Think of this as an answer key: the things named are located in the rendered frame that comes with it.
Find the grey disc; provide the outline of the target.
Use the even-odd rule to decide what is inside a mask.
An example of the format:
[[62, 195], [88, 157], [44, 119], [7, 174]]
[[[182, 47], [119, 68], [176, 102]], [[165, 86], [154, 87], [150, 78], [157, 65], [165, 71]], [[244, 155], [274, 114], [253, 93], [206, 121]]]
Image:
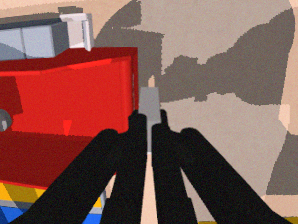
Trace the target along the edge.
[[12, 123], [11, 117], [7, 111], [0, 109], [0, 131], [5, 131]]

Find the dark grey metal shelf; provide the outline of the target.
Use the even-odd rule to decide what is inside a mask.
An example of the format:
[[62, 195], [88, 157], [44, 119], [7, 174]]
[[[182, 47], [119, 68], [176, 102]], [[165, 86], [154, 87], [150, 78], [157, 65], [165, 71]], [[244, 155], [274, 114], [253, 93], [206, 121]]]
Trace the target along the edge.
[[[0, 28], [0, 61], [52, 58], [68, 48], [91, 51], [94, 47], [91, 13], [6, 23], [0, 24]], [[8, 224], [22, 215], [44, 191], [0, 183], [0, 224]], [[104, 189], [83, 224], [99, 224], [106, 198]]]

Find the red bin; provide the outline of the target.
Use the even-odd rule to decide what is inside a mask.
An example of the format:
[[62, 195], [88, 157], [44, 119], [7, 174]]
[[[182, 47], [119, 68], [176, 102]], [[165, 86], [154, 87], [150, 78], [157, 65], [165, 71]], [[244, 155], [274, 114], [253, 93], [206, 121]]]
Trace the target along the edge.
[[46, 190], [101, 130], [127, 131], [139, 109], [137, 47], [0, 61], [0, 76], [12, 120], [0, 132], [0, 183]]

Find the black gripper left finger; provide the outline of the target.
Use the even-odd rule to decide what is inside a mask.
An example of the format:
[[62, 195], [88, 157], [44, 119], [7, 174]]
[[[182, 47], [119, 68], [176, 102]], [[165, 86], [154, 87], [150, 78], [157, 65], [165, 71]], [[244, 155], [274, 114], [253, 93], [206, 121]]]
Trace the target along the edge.
[[139, 109], [128, 116], [128, 130], [100, 131], [33, 205], [8, 224], [82, 224], [115, 173], [99, 224], [141, 224], [147, 154], [149, 87], [141, 87]]

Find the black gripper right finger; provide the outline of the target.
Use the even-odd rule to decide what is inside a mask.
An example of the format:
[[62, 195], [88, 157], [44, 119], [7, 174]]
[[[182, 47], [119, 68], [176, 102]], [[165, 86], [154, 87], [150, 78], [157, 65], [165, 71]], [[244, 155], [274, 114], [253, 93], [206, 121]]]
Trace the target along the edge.
[[272, 211], [197, 129], [170, 129], [158, 87], [149, 87], [149, 154], [158, 224], [198, 224], [181, 169], [217, 224], [293, 224]]

